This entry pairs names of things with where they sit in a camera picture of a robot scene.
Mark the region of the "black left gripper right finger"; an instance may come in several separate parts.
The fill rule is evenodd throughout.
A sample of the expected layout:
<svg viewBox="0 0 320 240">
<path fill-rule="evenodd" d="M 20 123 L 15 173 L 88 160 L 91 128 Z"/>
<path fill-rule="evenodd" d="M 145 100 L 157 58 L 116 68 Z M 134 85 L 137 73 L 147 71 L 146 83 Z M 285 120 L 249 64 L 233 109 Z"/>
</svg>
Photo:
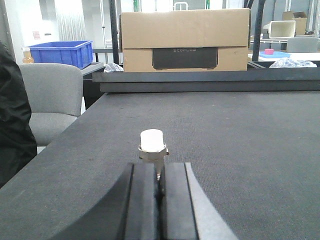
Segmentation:
<svg viewBox="0 0 320 240">
<path fill-rule="evenodd" d="M 162 240 L 236 240 L 194 175 L 191 164 L 170 162 L 160 178 Z"/>
</svg>

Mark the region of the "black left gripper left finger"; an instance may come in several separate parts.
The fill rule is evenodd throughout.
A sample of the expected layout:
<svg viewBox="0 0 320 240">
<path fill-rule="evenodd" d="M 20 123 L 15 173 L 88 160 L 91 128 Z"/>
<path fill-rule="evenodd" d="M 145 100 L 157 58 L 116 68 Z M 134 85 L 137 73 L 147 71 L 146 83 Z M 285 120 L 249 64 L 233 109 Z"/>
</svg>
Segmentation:
<svg viewBox="0 0 320 240">
<path fill-rule="evenodd" d="M 151 163 L 129 163 L 112 188 L 54 240 L 158 239 L 157 175 Z"/>
</svg>

